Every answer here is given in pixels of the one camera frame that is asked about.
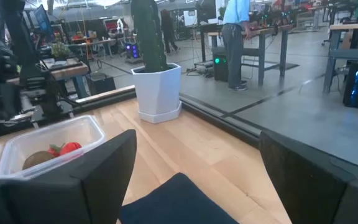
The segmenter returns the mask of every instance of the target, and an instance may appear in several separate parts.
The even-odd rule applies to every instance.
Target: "concrete floor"
[[[263,86],[258,86],[257,68],[243,67],[242,77],[248,80],[249,88],[243,92],[230,91],[227,83],[216,82],[214,78],[186,75],[186,69],[201,60],[199,41],[177,42],[180,52],[169,55],[167,60],[182,67],[184,100],[252,133],[270,129],[358,164],[358,151],[354,150],[358,149],[358,109],[342,105],[339,91],[342,80],[335,78],[332,93],[322,94],[329,46],[322,47],[321,43],[327,37],[326,29],[290,34],[287,63],[300,66],[287,70],[285,78],[280,78],[278,70],[266,71]],[[258,43],[255,37],[244,46],[256,48]],[[281,35],[267,38],[266,61],[279,62],[280,44]],[[211,59],[209,48],[206,53],[207,59]],[[106,63],[112,66],[103,64],[99,72],[116,77],[117,88],[132,85],[130,69],[142,65],[126,64],[117,55]],[[92,69],[98,69],[95,63]]]

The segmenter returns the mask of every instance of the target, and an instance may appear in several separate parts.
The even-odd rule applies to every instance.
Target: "cactus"
[[[168,70],[157,3],[154,0],[132,0],[131,14],[137,33],[137,43],[143,56],[144,72]]]

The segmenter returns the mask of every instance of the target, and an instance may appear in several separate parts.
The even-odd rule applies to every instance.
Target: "monitor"
[[[40,7],[34,11],[34,15],[47,42],[55,41],[55,33],[53,33],[52,26],[50,25],[48,15],[45,12],[43,5],[40,5]]]

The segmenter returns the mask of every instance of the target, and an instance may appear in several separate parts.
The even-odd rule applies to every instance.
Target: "person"
[[[169,43],[171,43],[173,49],[177,51],[178,46],[176,46],[175,41],[173,41],[174,35],[173,35],[172,19],[171,16],[169,15],[169,12],[166,9],[161,11],[161,30],[164,33],[165,51],[168,54],[171,53],[171,48],[169,46]]]
[[[243,49],[242,31],[246,39],[251,38],[249,24],[250,0],[230,0],[223,18],[222,36],[226,49],[227,65],[229,67],[229,89],[244,91],[246,82],[241,81],[241,57]]]

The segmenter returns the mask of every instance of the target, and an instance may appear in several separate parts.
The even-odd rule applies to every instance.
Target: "kiwi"
[[[54,158],[55,157],[47,151],[36,152],[36,153],[32,154],[31,156],[29,156],[24,161],[23,170],[33,167],[35,165],[41,164],[48,160],[54,159]]]

